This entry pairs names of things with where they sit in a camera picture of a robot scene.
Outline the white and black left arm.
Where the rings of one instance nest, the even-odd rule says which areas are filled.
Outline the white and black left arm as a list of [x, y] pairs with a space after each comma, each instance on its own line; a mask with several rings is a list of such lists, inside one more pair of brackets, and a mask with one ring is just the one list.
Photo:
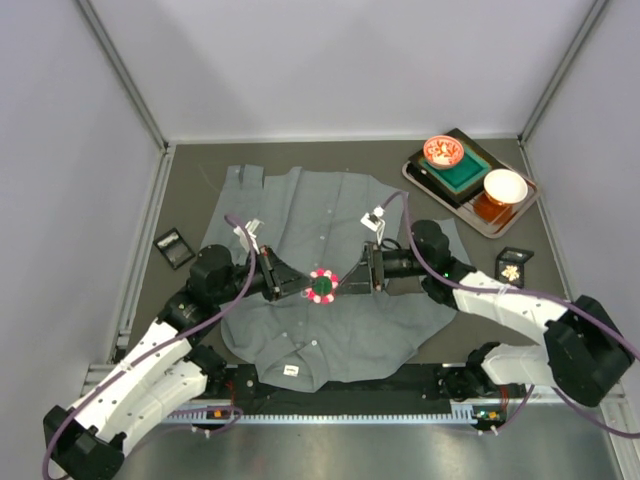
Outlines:
[[222, 245], [202, 249], [136, 346], [90, 392], [45, 415], [43, 477], [56, 464], [71, 479], [113, 478], [151, 430], [222, 373], [224, 361], [201, 341], [224, 315], [247, 296], [274, 301], [311, 284], [267, 246], [243, 265]]

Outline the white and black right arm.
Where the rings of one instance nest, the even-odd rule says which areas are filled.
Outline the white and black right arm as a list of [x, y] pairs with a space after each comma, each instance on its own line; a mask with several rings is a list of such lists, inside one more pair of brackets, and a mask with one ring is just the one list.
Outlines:
[[340, 295], [373, 293], [394, 278], [418, 277], [436, 303], [487, 318], [531, 340], [528, 347], [489, 342], [472, 352], [460, 376], [465, 390], [529, 384], [560, 391], [596, 407], [630, 369], [635, 356], [602, 305], [587, 296], [553, 300], [499, 282], [456, 258], [434, 221], [410, 228], [406, 249], [382, 247], [384, 222], [367, 214], [362, 224], [376, 234], [340, 281]]

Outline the gold leaf brooch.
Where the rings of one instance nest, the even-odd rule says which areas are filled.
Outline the gold leaf brooch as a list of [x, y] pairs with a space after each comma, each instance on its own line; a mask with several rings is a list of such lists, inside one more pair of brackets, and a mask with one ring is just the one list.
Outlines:
[[515, 283], [521, 278], [520, 266], [516, 264], [508, 264], [501, 271], [500, 275], [505, 281]]

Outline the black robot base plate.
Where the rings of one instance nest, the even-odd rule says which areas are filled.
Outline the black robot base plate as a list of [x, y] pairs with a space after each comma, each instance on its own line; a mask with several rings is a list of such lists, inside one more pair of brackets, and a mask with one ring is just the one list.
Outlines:
[[381, 380], [330, 381], [314, 393], [262, 383], [253, 366], [239, 365], [217, 373], [195, 402], [232, 404], [250, 414], [444, 413], [452, 403], [467, 400], [506, 408], [524, 394], [523, 385], [495, 386], [476, 370], [440, 364], [406, 364]]

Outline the grey button-up shirt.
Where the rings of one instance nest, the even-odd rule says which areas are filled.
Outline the grey button-up shirt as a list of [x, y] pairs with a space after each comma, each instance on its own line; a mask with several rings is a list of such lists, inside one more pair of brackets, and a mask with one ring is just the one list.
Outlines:
[[[373, 238], [361, 222], [364, 214], [382, 206], [387, 235], [403, 232], [402, 204], [392, 192], [364, 174], [296, 167], [268, 176], [259, 166], [233, 165], [204, 241], [226, 246], [234, 261], [243, 262], [245, 250], [225, 216], [258, 219], [260, 242], [288, 265], [343, 276]], [[299, 293], [274, 303], [253, 295], [224, 317], [220, 331], [225, 346], [254, 365], [261, 382], [314, 392], [329, 381], [392, 375], [454, 316], [423, 293], [341, 296], [327, 305]]]

